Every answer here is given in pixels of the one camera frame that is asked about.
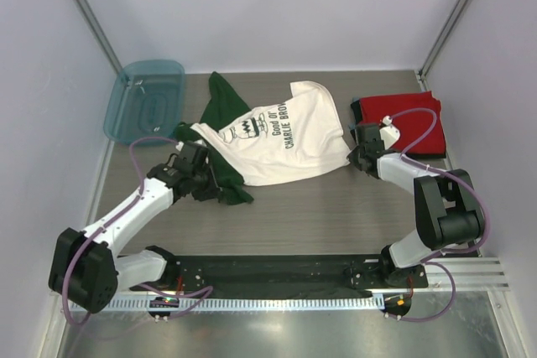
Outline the white and green t-shirt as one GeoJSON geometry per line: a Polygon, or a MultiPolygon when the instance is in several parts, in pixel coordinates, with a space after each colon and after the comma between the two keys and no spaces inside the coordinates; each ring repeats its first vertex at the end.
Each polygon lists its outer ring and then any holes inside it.
{"type": "Polygon", "coordinates": [[[311,179],[349,164],[336,104],[323,85],[295,81],[288,100],[249,107],[219,73],[208,84],[200,120],[179,123],[174,136],[181,144],[208,147],[222,203],[253,202],[248,186],[311,179]]]}

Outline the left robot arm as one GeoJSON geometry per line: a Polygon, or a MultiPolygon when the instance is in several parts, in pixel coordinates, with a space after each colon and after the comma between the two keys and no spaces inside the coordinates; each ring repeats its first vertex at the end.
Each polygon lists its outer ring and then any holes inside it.
{"type": "Polygon", "coordinates": [[[49,287],[61,296],[64,310],[76,304],[96,314],[119,291],[132,287],[168,290],[177,284],[180,263],[173,253],[159,246],[129,256],[121,252],[178,200],[218,198],[210,150],[200,143],[183,143],[178,152],[138,178],[134,192],[107,215],[80,231],[68,228],[58,236],[49,287]]]}

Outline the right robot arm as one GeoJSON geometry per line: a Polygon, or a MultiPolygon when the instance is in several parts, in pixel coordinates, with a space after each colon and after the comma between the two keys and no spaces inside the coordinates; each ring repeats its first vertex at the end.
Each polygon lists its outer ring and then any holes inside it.
{"type": "Polygon", "coordinates": [[[380,253],[383,284],[397,287],[410,269],[447,247],[483,239],[486,216],[467,171],[446,171],[407,158],[388,148],[375,123],[357,126],[355,138],[357,146],[348,155],[352,165],[414,197],[415,229],[380,253]]]}

